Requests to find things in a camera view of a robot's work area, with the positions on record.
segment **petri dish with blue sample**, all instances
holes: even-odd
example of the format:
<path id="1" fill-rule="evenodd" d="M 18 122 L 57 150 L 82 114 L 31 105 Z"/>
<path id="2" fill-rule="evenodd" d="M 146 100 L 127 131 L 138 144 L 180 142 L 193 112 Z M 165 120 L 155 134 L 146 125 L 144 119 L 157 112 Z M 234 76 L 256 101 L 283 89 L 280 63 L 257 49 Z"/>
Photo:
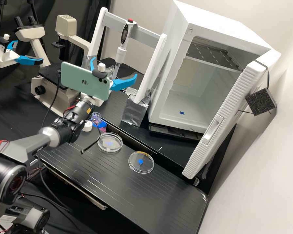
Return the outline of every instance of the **petri dish with blue sample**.
<path id="1" fill-rule="evenodd" d="M 131 169 L 141 174 L 150 173 L 154 168 L 153 158 L 142 151 L 133 152 L 128 159 L 128 164 Z"/>
<path id="2" fill-rule="evenodd" d="M 101 134 L 98 141 L 98 147 L 105 153 L 116 153 L 123 146 L 123 140 L 119 135 L 113 132 L 105 132 Z"/>

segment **pipette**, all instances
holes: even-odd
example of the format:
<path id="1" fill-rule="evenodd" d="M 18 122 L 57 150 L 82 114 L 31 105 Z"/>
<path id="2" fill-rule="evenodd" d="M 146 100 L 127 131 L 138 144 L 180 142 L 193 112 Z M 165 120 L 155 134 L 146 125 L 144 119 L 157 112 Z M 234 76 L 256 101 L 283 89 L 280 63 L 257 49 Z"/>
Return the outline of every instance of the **pipette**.
<path id="1" fill-rule="evenodd" d="M 115 58 L 116 64 L 115 64 L 112 80 L 116 78 L 118 69 L 120 65 L 124 62 L 125 55 L 127 52 L 126 47 L 128 44 L 128 40 L 130 38 L 130 33 L 135 24 L 137 24 L 137 22 L 133 21 L 132 19 L 128 19 L 125 23 L 125 26 L 121 33 L 120 47 L 118 47 L 117 53 L 116 53 L 116 58 Z"/>

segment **microscope focus knob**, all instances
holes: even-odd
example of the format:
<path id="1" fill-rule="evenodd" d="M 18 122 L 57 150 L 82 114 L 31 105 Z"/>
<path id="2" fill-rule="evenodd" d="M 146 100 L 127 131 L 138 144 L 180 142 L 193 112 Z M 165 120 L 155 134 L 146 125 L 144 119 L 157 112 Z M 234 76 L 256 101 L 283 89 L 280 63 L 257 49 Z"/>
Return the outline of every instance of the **microscope focus knob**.
<path id="1" fill-rule="evenodd" d="M 99 72 L 105 72 L 105 64 L 104 63 L 99 63 L 98 71 Z"/>
<path id="2" fill-rule="evenodd" d="M 42 95 L 42 94 L 46 93 L 46 89 L 45 89 L 44 86 L 39 85 L 39 86 L 37 86 L 37 87 L 35 88 L 35 93 L 36 93 L 37 95 Z"/>

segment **black cable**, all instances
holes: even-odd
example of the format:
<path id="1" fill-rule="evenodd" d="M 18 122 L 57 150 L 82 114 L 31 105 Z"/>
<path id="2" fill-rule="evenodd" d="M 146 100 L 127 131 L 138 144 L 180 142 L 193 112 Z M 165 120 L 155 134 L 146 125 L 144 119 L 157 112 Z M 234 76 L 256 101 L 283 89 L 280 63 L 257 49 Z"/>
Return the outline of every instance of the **black cable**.
<path id="1" fill-rule="evenodd" d="M 100 129 L 99 129 L 99 127 L 98 127 L 98 125 L 97 125 L 97 123 L 94 121 L 94 123 L 95 123 L 95 125 L 97 126 L 97 128 L 98 128 L 98 131 L 99 131 L 99 137 L 98 137 L 98 139 L 95 141 L 95 142 L 93 142 L 91 145 L 89 145 L 87 148 L 85 148 L 85 149 L 82 149 L 81 151 L 80 151 L 80 153 L 81 154 L 84 154 L 87 150 L 89 150 L 95 143 L 97 143 L 99 140 L 100 140 L 100 137 L 101 137 L 101 132 L 100 132 Z"/>
<path id="2" fill-rule="evenodd" d="M 38 152 L 37 153 L 37 156 L 38 156 L 38 167 L 40 167 L 40 153 Z M 58 197 L 51 191 L 51 189 L 48 187 L 48 185 L 45 183 L 43 177 L 42 177 L 42 173 L 41 173 L 41 168 L 38 169 L 39 170 L 39 174 L 40 174 L 40 178 L 41 178 L 41 181 L 43 183 L 43 185 L 46 187 L 46 189 L 49 191 L 49 193 L 62 205 L 64 206 L 65 208 L 69 209 L 69 207 L 67 205 L 65 205 L 63 202 L 61 202 L 60 199 L 58 199 Z"/>
<path id="3" fill-rule="evenodd" d="M 263 63 L 261 63 L 261 62 L 259 62 L 257 60 L 254 60 L 254 61 L 257 62 L 257 63 L 259 63 L 260 65 L 262 65 L 263 67 L 265 67 L 267 69 L 267 89 L 269 89 L 270 74 L 269 74 L 268 67 L 265 64 L 263 64 Z"/>
<path id="4" fill-rule="evenodd" d="M 58 71 L 58 83 L 56 85 L 56 91 L 55 91 L 55 95 L 54 95 L 54 99 L 49 107 L 49 109 L 47 110 L 46 112 L 46 115 L 45 117 L 43 118 L 43 121 L 42 121 L 42 124 L 41 124 L 41 128 L 43 128 L 43 124 L 45 123 L 45 120 L 47 118 L 47 115 L 49 114 L 50 110 L 51 110 L 51 107 L 53 106 L 54 102 L 55 102 L 55 99 L 56 99 L 56 96 L 58 95 L 58 91 L 59 91 L 59 88 L 60 88 L 60 77 L 61 77 L 61 72 Z"/>
<path id="5" fill-rule="evenodd" d="M 0 228 L 2 229 L 2 230 L 5 230 L 6 228 L 4 227 L 4 226 L 2 226 L 1 224 L 0 224 Z"/>
<path id="6" fill-rule="evenodd" d="M 25 196 L 30 196 L 30 197 L 39 197 L 39 198 L 41 198 L 41 199 L 43 199 L 43 200 L 46 200 L 46 201 L 49 202 L 49 203 L 52 203 L 53 205 L 56 205 L 56 206 L 59 207 L 59 208 L 62 208 L 63 210 L 66 210 L 66 211 L 69 212 L 69 213 L 72 212 L 71 209 L 67 209 L 66 207 L 63 207 L 63 206 L 59 205 L 58 203 L 56 203 L 55 201 L 51 200 L 50 198 L 46 198 L 46 197 L 44 197 L 44 196 L 34 195 L 34 194 L 30 194 L 30 193 L 24 193 L 24 192 L 22 192 L 22 194 L 25 195 Z"/>
<path id="7" fill-rule="evenodd" d="M 42 196 L 36 196 L 36 195 L 31 195 L 31 194 L 28 194 L 28 193 L 22 193 L 23 195 L 27 195 L 27 196 L 34 196 L 34 197 L 39 197 L 39 198 L 42 198 L 42 199 L 44 199 L 44 200 L 46 200 L 47 202 L 49 202 L 55 209 L 57 209 L 62 215 L 64 215 L 69 221 L 71 221 L 71 223 L 78 229 L 78 230 L 80 230 L 79 229 L 79 227 L 77 226 L 77 224 L 70 218 L 70 217 L 68 217 L 68 215 L 66 215 L 63 211 L 61 211 L 54 203 L 53 203 L 53 201 L 52 202 L 50 202 L 49 200 L 47 200 L 45 197 L 42 197 Z"/>
<path id="8" fill-rule="evenodd" d="M 248 111 L 243 111 L 243 110 L 238 110 L 238 111 L 241 111 L 241 112 L 244 112 L 244 113 L 253 114 L 252 112 L 248 112 Z"/>

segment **white wall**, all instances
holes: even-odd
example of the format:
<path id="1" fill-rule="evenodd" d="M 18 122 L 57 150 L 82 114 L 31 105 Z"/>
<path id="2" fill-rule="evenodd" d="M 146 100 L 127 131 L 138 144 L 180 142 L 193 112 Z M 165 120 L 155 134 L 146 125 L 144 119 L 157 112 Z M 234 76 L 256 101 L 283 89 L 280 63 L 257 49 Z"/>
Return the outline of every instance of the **white wall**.
<path id="1" fill-rule="evenodd" d="M 172 0 L 113 0 L 111 12 L 133 18 L 142 27 L 162 32 Z M 254 30 L 272 47 L 283 53 L 293 37 L 293 0 L 181 0 L 182 2 L 238 20 Z M 102 56 L 115 58 L 120 33 L 107 31 Z M 125 63 L 145 72 L 153 49 L 130 40 Z"/>
<path id="2" fill-rule="evenodd" d="M 243 157 L 243 147 L 235 146 L 238 153 L 229 160 L 231 169 L 218 174 L 199 234 L 293 233 L 293 42 L 286 59 L 277 114 Z"/>

